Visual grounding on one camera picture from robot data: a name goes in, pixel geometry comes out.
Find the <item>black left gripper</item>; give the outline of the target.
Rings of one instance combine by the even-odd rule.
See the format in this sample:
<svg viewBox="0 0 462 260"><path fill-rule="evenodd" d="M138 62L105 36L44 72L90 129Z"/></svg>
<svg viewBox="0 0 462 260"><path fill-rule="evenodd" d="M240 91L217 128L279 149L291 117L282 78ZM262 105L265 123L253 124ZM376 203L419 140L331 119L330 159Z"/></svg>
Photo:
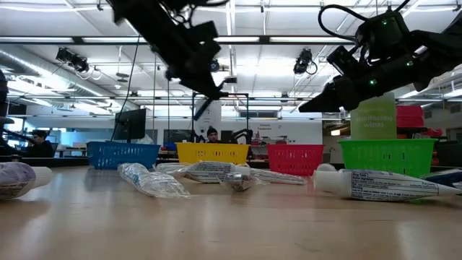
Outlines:
<svg viewBox="0 0 462 260"><path fill-rule="evenodd" d="M217 37L213 21L190 28L169 21L159 25L150 40L167 65L169 78L178 78L183 86L207 96L201 100L193 99L194 121L200 119L212 104L212 99L220 96L209 68L210 61L221 50L215 41Z"/></svg>

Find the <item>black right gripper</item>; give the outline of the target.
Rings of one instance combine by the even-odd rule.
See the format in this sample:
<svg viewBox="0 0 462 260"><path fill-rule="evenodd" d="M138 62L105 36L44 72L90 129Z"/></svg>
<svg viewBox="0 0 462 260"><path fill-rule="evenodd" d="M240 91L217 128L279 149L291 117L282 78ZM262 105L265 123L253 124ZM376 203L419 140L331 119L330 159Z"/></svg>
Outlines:
<svg viewBox="0 0 462 260"><path fill-rule="evenodd" d="M428 86L425 69L428 58L423 55L404 56L381 65L361 68L325 85L321 94L303 103L301 113L334 113L342 108L354 110L363 100L381 96L386 92L413 84L422 91Z"/></svg>

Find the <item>white packet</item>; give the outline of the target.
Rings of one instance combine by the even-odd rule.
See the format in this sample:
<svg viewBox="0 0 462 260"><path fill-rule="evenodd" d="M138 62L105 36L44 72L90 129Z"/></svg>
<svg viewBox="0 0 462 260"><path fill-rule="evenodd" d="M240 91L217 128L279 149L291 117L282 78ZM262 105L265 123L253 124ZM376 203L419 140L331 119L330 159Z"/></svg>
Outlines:
<svg viewBox="0 0 462 260"><path fill-rule="evenodd" d="M229 162L202 161L182 169L184 177L200 183L219 183L228 173L250 175L250 168Z"/></svg>

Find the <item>plastic-wrapped toothbrush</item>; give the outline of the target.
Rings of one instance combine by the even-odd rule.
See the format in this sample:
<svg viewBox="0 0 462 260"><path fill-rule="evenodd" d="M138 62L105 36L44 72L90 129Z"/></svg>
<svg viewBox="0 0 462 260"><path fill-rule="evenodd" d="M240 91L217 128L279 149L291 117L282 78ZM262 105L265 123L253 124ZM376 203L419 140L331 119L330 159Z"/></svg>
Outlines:
<svg viewBox="0 0 462 260"><path fill-rule="evenodd" d="M183 168L187 168L190 164L189 163L181 163L181 162L164 162L156 165L155 171L164 174L176 174L178 171L182 170Z"/></svg>
<svg viewBox="0 0 462 260"><path fill-rule="evenodd" d="M191 194L173 176L157 171L149 171L139 163L124 163L118 166L123 180L139 192L162 199L188 198Z"/></svg>
<svg viewBox="0 0 462 260"><path fill-rule="evenodd" d="M268 183L280 183L290 185L305 185L307 183L305 178L290 175L285 173L277 173L270 170L263 169L250 169L250 174L261 181Z"/></svg>

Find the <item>small clear foil packet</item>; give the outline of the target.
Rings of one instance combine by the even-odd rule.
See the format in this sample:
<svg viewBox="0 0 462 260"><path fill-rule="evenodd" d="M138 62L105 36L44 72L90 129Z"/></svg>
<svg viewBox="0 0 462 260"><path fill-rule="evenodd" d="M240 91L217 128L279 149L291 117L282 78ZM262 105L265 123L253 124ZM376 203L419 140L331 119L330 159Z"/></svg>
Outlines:
<svg viewBox="0 0 462 260"><path fill-rule="evenodd" d="M257 179L242 173L226 173L221 184L237 192L244 192L257 184Z"/></svg>

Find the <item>large white toothpaste tube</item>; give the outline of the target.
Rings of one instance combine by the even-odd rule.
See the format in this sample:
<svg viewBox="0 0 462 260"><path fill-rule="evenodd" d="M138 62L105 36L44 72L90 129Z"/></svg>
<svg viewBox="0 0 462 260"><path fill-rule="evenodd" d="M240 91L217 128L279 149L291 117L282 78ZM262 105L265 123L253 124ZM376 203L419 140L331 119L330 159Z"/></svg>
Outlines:
<svg viewBox="0 0 462 260"><path fill-rule="evenodd" d="M313 172L318 191L343 199L373 202L403 202L431 196L454 196L462 190L408 175L381 170L341 169L321 164Z"/></svg>

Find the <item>purple and white tube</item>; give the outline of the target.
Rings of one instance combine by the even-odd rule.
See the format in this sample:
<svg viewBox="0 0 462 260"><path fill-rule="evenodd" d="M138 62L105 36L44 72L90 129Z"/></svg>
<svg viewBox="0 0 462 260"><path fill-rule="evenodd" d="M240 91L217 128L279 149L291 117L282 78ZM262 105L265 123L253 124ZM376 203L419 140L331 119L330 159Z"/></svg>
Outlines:
<svg viewBox="0 0 462 260"><path fill-rule="evenodd" d="M31 167L23 162L0 162L0 200L16 199L30 190L46 186L53 178L47 167Z"/></svg>

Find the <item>yellow plastic basket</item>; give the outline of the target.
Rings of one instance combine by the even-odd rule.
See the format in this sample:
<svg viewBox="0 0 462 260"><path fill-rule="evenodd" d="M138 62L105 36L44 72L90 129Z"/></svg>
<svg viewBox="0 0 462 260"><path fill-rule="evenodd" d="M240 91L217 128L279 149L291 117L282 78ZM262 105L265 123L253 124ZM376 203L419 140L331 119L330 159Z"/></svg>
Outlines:
<svg viewBox="0 0 462 260"><path fill-rule="evenodd" d="M244 164L249 150L248 144L177 142L176 147L178 158L181 163L217 161Z"/></svg>

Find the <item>green disinfecting wipes canister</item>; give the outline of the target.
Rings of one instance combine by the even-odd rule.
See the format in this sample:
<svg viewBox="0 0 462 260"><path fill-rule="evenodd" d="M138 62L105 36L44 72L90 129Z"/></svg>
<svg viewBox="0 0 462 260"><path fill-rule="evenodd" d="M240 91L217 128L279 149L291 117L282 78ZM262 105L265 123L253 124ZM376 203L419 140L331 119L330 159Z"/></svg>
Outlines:
<svg viewBox="0 0 462 260"><path fill-rule="evenodd" d="M396 104L392 92L362 101L350 113L353 140L396 139Z"/></svg>

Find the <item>red plastic basket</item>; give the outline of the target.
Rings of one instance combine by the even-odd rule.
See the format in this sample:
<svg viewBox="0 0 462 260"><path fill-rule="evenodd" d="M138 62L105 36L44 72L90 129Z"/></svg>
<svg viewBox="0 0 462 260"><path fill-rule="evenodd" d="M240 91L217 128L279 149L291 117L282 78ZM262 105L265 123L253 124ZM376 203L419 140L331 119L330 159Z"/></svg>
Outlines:
<svg viewBox="0 0 462 260"><path fill-rule="evenodd" d="M322 163L322 144L268 144L271 171L294 176L311 176Z"/></svg>

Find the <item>black background monitor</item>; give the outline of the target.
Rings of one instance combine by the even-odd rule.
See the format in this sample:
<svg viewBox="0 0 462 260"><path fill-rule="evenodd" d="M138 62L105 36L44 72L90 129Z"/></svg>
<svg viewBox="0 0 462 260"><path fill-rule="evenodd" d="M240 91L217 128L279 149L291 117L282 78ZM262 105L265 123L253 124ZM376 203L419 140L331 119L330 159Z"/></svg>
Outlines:
<svg viewBox="0 0 462 260"><path fill-rule="evenodd" d="M145 136L147 109L128 110L115 115L112 140L142 139Z"/></svg>

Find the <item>black overhead light bar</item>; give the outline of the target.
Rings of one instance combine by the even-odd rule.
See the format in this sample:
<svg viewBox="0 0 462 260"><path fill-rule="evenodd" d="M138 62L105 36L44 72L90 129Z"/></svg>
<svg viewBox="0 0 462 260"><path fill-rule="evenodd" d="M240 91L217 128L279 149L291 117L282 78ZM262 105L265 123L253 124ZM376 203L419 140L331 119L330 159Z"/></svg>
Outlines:
<svg viewBox="0 0 462 260"><path fill-rule="evenodd" d="M220 45L307 45L307 46L352 46L354 43L331 36L221 36L214 39ZM138 36L0 36L0 44L17 45L55 45L55 46L132 46L136 44L147 45L147 41Z"/></svg>

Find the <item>green plastic basket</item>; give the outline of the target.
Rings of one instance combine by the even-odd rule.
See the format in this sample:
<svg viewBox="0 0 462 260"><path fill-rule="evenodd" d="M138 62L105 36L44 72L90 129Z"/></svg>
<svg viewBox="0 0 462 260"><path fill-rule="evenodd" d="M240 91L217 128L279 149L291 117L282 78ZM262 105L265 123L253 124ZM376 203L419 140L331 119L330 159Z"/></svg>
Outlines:
<svg viewBox="0 0 462 260"><path fill-rule="evenodd" d="M435 139L342 140L344 167L419 178L430 172Z"/></svg>

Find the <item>red storage bin stack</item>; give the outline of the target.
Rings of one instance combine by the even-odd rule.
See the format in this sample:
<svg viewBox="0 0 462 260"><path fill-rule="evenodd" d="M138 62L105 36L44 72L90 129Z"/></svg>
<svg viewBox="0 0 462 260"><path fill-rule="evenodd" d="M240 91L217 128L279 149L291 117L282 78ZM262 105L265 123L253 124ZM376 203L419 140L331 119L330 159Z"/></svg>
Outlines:
<svg viewBox="0 0 462 260"><path fill-rule="evenodd" d="M397 105L396 124L402 128L419 128L424 126L423 110L419 105Z"/></svg>

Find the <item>blue plastic basket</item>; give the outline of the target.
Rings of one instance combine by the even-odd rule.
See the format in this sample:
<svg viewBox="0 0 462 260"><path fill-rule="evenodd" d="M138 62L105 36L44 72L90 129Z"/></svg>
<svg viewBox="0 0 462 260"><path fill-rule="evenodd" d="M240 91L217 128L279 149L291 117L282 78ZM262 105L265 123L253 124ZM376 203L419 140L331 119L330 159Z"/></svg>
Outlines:
<svg viewBox="0 0 462 260"><path fill-rule="evenodd" d="M98 170L116 170L120 164L139 163L152 168L157 162L160 146L120 142L88 142L87 157Z"/></svg>

